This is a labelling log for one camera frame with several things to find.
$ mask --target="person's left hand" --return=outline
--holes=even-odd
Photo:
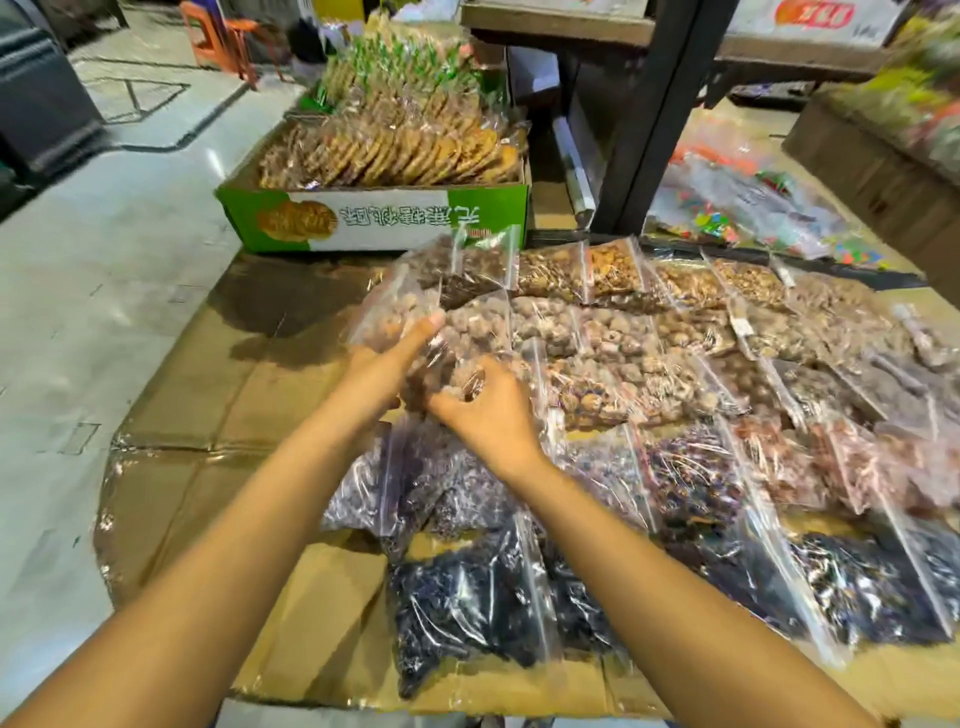
[[[323,417],[353,441],[395,406],[400,387],[417,356],[444,325],[441,311],[417,321],[392,349],[376,353],[356,347],[347,372],[321,405]]]

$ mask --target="box of cookies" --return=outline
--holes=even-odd
[[[215,192],[244,247],[395,251],[461,226],[478,240],[524,230],[523,126],[454,104],[434,121],[384,123],[393,101],[286,118],[264,136]]]

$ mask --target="hand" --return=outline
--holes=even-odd
[[[433,395],[427,409],[456,432],[501,480],[517,482],[520,473],[546,460],[537,438],[530,397],[523,385],[492,356],[480,361],[484,384],[472,402],[448,394]]]
[[[443,324],[444,314],[439,311],[417,321],[386,352],[354,348],[347,373],[321,405],[320,418],[336,423],[351,442],[373,427],[384,412],[396,405],[397,394],[414,359]]]

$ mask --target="orange plastic stool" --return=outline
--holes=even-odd
[[[274,62],[276,74],[280,77],[281,81],[285,81],[283,73],[280,71],[280,64],[276,62],[274,42],[270,38],[270,35],[260,28],[260,24],[256,20],[247,20],[245,18],[224,20],[224,25],[227,26],[227,30],[233,36],[233,44],[236,46],[237,54],[240,57],[240,68],[238,69],[240,78],[246,79],[254,91],[256,91],[256,70],[254,70],[253,64],[250,62],[250,53],[247,50],[247,33],[262,40],[267,46],[267,53],[270,55],[270,60]]]
[[[220,40],[220,33],[210,13],[199,5],[184,0],[180,3],[180,14],[183,15],[183,22],[186,23],[190,46],[193,48],[193,56],[197,59],[197,63],[215,63],[227,73],[236,73],[238,65],[236,59]],[[203,39],[197,39],[194,31],[203,33]]]

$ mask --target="forearm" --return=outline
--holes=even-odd
[[[351,443],[325,426],[318,411],[203,537],[106,622],[9,725],[208,725],[316,532],[351,453]],[[158,696],[163,710],[156,709]]]
[[[545,460],[509,482],[686,728],[876,726],[793,645]]]

